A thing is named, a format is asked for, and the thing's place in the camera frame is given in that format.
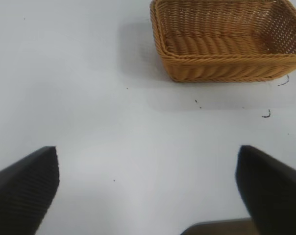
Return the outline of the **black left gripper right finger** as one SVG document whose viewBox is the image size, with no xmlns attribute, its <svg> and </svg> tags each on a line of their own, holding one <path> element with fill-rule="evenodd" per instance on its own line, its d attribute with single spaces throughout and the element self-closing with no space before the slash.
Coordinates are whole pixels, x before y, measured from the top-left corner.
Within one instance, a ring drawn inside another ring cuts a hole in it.
<svg viewBox="0 0 296 235">
<path fill-rule="evenodd" d="M 296 170 L 267 153 L 243 145 L 235 179 L 261 235 L 296 235 Z"/>
</svg>

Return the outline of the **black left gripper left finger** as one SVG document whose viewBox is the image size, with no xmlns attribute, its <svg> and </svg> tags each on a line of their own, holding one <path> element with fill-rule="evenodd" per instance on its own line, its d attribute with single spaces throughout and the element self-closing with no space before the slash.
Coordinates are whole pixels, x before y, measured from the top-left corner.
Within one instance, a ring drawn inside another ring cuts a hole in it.
<svg viewBox="0 0 296 235">
<path fill-rule="evenodd" d="M 0 235 L 34 235 L 59 187 L 54 146 L 42 147 L 0 171 Z"/>
</svg>

